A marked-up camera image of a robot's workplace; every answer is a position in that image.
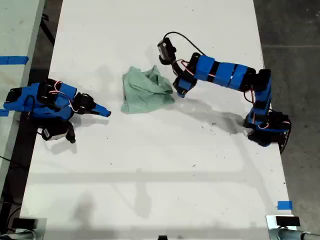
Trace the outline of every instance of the green cloth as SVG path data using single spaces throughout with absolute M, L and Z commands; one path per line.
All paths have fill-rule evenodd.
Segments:
M 160 75 L 156 65 L 141 72 L 133 66 L 123 75 L 123 105 L 121 111 L 128 114 L 148 113 L 175 100 L 168 79 Z

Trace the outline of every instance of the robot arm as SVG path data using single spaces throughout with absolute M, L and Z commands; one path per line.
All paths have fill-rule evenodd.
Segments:
M 246 128 L 254 129 L 248 138 L 261 146 L 272 142 L 279 144 L 282 152 L 287 144 L 291 122 L 287 115 L 272 111 L 271 104 L 271 71 L 255 69 L 241 64 L 218 62 L 214 58 L 195 52 L 190 61 L 176 60 L 176 48 L 168 37 L 158 44 L 159 59 L 164 65 L 171 65 L 177 76 L 173 86 L 177 94 L 184 98 L 197 81 L 205 81 L 243 92 L 254 92 L 255 101 L 249 114 L 244 120 Z
M 27 112 L 37 128 L 42 128 L 46 141 L 66 137 L 74 143 L 75 132 L 69 119 L 74 113 L 109 117 L 111 112 L 86 94 L 61 81 L 46 79 L 30 86 L 13 88 L 3 107 L 10 111 Z

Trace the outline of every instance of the white tabletop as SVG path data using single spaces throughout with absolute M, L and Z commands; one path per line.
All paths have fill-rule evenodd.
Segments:
M 1 0 L 0 2 L 0 56 L 28 56 L 26 65 L 0 65 L 0 109 L 10 89 L 25 87 L 38 29 L 44 9 L 44 0 Z M 11 159 L 19 128 L 17 112 L 0 117 L 0 156 Z M 0 159 L 0 192 L 2 192 L 9 162 Z
M 75 115 L 76 143 L 37 137 L 22 216 L 51 239 L 268 239 L 265 215 L 288 193 L 277 145 L 239 125 L 241 92 L 197 83 L 151 113 L 121 113 L 122 75 L 159 62 L 165 33 L 188 36 L 221 62 L 263 67 L 252 0 L 64 0 L 49 77 L 89 93 L 107 119 Z M 177 58 L 195 51 L 178 35 Z

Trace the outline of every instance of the black cable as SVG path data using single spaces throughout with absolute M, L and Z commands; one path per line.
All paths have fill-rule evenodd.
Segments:
M 283 151 L 285 150 L 286 146 L 287 146 L 287 143 L 288 143 L 288 139 L 290 137 L 290 134 L 291 134 L 291 122 L 290 122 L 290 128 L 289 128 L 289 131 L 288 131 L 288 135 L 286 136 L 286 139 L 285 139 L 285 142 L 280 150 L 280 154 L 283 153 Z
M 243 92 L 244 99 L 245 99 L 247 102 L 249 102 L 249 103 L 251 103 L 251 104 L 254 104 L 252 101 L 250 101 L 250 100 L 247 98 L 246 93 L 247 93 L 246 91 Z M 271 109 L 271 108 L 269 108 L 269 110 L 270 110 L 271 112 L 276 112 L 276 110 L 273 110 L 273 109 Z
M 42 29 L 42 31 L 44 32 L 45 36 L 48 38 L 48 40 L 50 41 L 50 43 L 52 44 L 52 46 L 55 45 L 55 37 L 52 35 L 52 33 L 50 32 L 48 26 L 46 25 L 45 21 L 44 20 L 47 20 L 49 21 L 49 18 L 47 15 L 42 15 L 42 19 L 41 19 L 41 22 L 40 22 L 40 27 Z
M 245 99 L 247 102 L 249 102 L 249 103 L 251 103 L 251 104 L 254 104 L 252 101 L 250 101 L 250 100 L 247 98 L 247 96 L 246 96 L 246 91 L 243 92 L 243 96 L 244 96 L 244 99 Z
M 2 201 L 0 200 L 0 203 L 3 203 L 3 204 L 13 204 L 13 205 L 18 205 L 18 206 L 21 206 L 21 203 L 18 203 L 18 202 L 11 202 L 11 201 Z
M 11 219 L 11 218 L 13 217 L 13 215 L 14 215 L 16 212 L 18 212 L 20 209 L 21 209 L 21 207 L 18 207 L 18 208 L 17 208 L 16 210 L 14 210 L 14 211 L 10 214 L 10 216 L 8 217 L 8 220 L 6 221 L 6 227 L 5 227 L 6 231 L 5 231 L 5 232 L 7 232 L 8 229 L 9 229 L 10 219 Z
M 194 46 L 202 55 L 204 56 L 207 56 L 204 54 L 203 51 L 201 51 L 192 41 L 190 41 L 185 35 L 181 34 L 180 32 L 177 32 L 177 31 L 170 31 L 168 33 L 166 33 L 163 37 L 163 39 L 165 39 L 166 36 L 168 36 L 169 34 L 178 34 L 180 35 L 181 37 L 185 38 L 192 46 Z
M 23 169 L 27 169 L 27 168 L 28 168 L 28 167 L 26 167 L 26 166 L 21 165 L 21 163 L 20 163 L 20 162 L 10 160 L 10 159 L 8 159 L 8 158 L 6 158 L 6 157 L 4 157 L 4 156 L 0 156 L 0 158 L 2 158 L 2 159 L 4 159 L 4 160 L 6 160 L 6 161 L 8 161 L 8 162 L 13 162 L 13 163 L 15 163 L 15 164 L 19 165 L 19 166 L 20 166 L 20 168 L 23 168 Z
M 36 99 L 35 99 L 34 96 L 32 96 L 32 95 L 26 96 L 26 98 L 25 98 L 25 100 L 24 100 L 24 102 L 23 102 L 23 106 L 26 106 L 26 103 L 27 103 L 27 101 L 28 101 L 28 99 L 29 99 L 30 97 L 32 98 L 31 113 L 33 114 L 33 113 L 34 113 L 34 109 L 35 109 L 35 105 L 36 105 Z

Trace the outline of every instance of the concrete floor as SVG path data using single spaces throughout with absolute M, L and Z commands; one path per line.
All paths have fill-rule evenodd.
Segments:
M 254 4 L 264 64 L 272 70 L 272 107 L 288 114 L 292 121 L 282 163 L 293 213 L 300 217 L 304 231 L 320 233 L 320 1 L 254 0 Z M 44 13 L 50 18 L 48 27 L 54 35 L 61 5 L 62 0 L 46 1 Z M 48 75 L 52 52 L 40 29 L 30 74 L 32 82 Z M 17 154 L 31 159 L 32 147 L 20 147 Z M 17 174 L 15 171 L 11 179 L 17 180 Z M 21 171 L 21 178 L 26 177 Z M 22 201 L 23 191 L 11 193 L 16 202 Z

